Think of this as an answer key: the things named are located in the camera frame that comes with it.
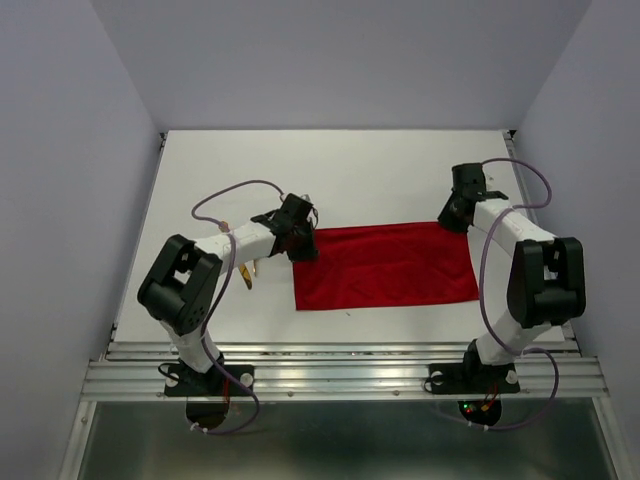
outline screw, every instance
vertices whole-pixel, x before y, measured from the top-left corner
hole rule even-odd
[[[518,383],[518,374],[515,372],[515,370],[509,370],[507,372],[505,380],[509,385],[515,385],[516,383]]]
[[[253,385],[253,375],[246,372],[243,373],[242,375],[240,375],[240,383],[245,387],[250,387],[251,385]]]

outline red towel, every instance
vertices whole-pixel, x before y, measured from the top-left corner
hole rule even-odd
[[[467,236],[437,222],[316,230],[320,256],[293,264],[298,310],[478,299]]]

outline glass panel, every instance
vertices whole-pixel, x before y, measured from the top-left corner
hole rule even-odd
[[[503,405],[501,424],[507,424],[529,417],[542,402]],[[104,403],[96,411],[80,478],[615,478],[588,399],[558,400],[541,422],[509,433],[471,430],[438,416],[434,406],[271,404],[246,433],[211,437],[189,431],[184,404]],[[457,405],[441,408],[453,414]]]

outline white wall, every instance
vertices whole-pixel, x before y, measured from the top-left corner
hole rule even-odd
[[[518,154],[555,186],[540,212],[576,236],[587,270],[587,311],[573,322],[600,357],[640,458],[640,2],[594,0],[517,134]],[[539,184],[529,182],[535,194]]]
[[[92,0],[163,129],[514,127],[589,0]]]
[[[3,0],[0,65],[0,477],[37,480],[106,345],[158,142],[86,0]]]

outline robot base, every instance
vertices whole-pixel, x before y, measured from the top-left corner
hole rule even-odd
[[[255,368],[253,365],[225,365],[224,369],[238,379],[246,373],[254,378]],[[223,396],[224,377],[215,367],[211,367],[207,373],[198,373],[180,362],[169,365],[167,372],[169,375],[177,376],[180,379],[180,382],[174,386],[169,386],[169,384],[165,383],[164,394],[167,397]],[[229,383],[229,395],[232,397],[249,396],[233,382]]]
[[[498,393],[518,393],[520,384],[513,363],[482,366],[468,373],[464,363],[432,363],[425,390],[434,395],[484,395],[497,386]]]

